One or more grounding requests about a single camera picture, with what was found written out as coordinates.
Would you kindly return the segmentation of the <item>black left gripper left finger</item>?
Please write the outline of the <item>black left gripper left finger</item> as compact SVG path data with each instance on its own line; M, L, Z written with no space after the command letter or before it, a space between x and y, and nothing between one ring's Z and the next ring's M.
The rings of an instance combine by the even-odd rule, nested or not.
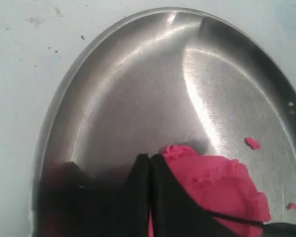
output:
M53 168L40 182L39 236L147 237L149 172L148 155L137 155L122 186L107 196L74 162Z

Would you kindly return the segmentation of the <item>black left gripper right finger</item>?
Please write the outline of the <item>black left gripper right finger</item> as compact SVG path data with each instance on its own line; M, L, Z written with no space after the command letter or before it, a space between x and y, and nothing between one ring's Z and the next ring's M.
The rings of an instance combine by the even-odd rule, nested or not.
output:
M150 160L151 210L155 237L237 237L204 212L185 191L162 155Z

